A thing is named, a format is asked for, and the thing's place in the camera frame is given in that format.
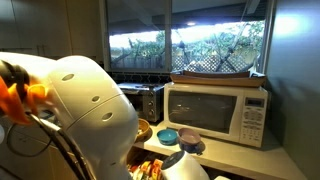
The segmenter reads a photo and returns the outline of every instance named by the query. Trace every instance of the black toaster oven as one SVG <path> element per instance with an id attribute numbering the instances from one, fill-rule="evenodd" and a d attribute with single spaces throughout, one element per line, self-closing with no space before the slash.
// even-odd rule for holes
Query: black toaster oven
<path id="1" fill-rule="evenodd" d="M 150 122 L 163 119 L 164 84 L 120 83 L 118 86 L 132 103 L 139 118 Z"/>

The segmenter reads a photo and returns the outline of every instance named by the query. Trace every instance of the blue bowl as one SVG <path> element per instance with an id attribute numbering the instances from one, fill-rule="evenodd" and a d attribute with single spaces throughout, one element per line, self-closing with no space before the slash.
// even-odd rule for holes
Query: blue bowl
<path id="1" fill-rule="evenodd" d="M 163 129 L 157 133 L 158 139 L 163 145 L 173 145 L 177 142 L 177 132 L 172 129 Z"/>

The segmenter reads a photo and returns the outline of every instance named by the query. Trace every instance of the window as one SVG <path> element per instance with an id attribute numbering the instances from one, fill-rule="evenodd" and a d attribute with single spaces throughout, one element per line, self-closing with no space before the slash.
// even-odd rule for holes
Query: window
<path id="1" fill-rule="evenodd" d="M 272 0 L 102 1 L 107 71 L 264 71 Z"/>

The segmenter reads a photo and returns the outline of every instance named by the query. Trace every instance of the microwave keypad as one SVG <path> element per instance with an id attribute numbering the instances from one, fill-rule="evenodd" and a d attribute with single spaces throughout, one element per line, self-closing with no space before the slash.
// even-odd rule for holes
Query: microwave keypad
<path id="1" fill-rule="evenodd" d="M 241 140 L 246 144 L 260 144 L 263 131 L 263 113 L 261 108 L 246 108 L 243 113 Z"/>

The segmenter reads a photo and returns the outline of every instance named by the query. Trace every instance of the wooden bowl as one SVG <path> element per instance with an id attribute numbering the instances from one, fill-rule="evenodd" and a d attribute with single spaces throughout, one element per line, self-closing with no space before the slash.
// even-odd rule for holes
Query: wooden bowl
<path id="1" fill-rule="evenodd" d="M 147 120 L 139 118 L 139 128 L 136 139 L 145 137 L 150 129 L 150 124 Z"/>

